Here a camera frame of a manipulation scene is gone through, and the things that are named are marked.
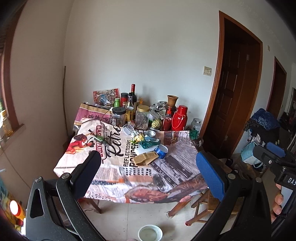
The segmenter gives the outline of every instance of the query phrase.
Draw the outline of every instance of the wall outlet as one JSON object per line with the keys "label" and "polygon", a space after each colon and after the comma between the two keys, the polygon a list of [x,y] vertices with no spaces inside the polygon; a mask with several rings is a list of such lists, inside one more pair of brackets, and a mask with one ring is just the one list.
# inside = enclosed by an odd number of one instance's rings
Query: wall outlet
{"label": "wall outlet", "polygon": [[212,75],[212,68],[209,68],[209,67],[205,66],[204,75],[211,76]]}

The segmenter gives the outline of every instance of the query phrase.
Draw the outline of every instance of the finger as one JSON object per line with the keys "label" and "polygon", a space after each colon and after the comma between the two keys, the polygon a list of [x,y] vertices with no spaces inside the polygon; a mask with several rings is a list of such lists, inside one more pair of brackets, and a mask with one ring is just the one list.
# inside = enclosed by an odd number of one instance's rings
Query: finger
{"label": "finger", "polygon": [[276,195],[276,197],[274,198],[274,201],[278,204],[281,205],[284,201],[284,197],[281,194]]}
{"label": "finger", "polygon": [[279,215],[281,213],[281,206],[274,203],[272,210],[274,211],[275,214]]}
{"label": "finger", "polygon": [[279,184],[276,183],[276,187],[277,187],[279,190],[281,190],[281,185],[279,185]]}
{"label": "finger", "polygon": [[271,216],[271,222],[273,222],[276,219],[273,211],[271,211],[270,216]]}

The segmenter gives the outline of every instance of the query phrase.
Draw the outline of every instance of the hand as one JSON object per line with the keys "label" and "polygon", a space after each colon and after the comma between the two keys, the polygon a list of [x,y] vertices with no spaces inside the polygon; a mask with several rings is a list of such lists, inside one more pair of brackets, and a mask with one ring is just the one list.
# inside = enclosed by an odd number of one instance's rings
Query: hand
{"label": "hand", "polygon": [[[279,190],[281,190],[281,185],[276,184]],[[272,206],[272,211],[271,211],[271,222],[273,222],[276,217],[274,214],[279,215],[281,213],[281,204],[283,202],[284,198],[283,195],[281,195],[281,192],[278,192],[276,197],[274,198],[274,204]]]}

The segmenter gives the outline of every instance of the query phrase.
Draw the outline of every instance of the brown flower pot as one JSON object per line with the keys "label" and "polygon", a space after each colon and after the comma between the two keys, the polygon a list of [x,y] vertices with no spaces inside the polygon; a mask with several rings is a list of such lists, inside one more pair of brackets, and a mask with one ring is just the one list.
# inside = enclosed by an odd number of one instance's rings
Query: brown flower pot
{"label": "brown flower pot", "polygon": [[174,95],[168,95],[168,106],[174,107],[179,97]]}

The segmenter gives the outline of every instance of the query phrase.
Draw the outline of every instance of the brown paper bag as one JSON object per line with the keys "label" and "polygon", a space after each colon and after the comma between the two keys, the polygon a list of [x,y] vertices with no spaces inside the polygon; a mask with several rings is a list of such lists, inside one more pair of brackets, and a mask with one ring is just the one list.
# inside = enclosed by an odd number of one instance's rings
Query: brown paper bag
{"label": "brown paper bag", "polygon": [[154,161],[158,157],[155,151],[143,153],[134,157],[132,160],[138,166],[147,166],[150,162]]}

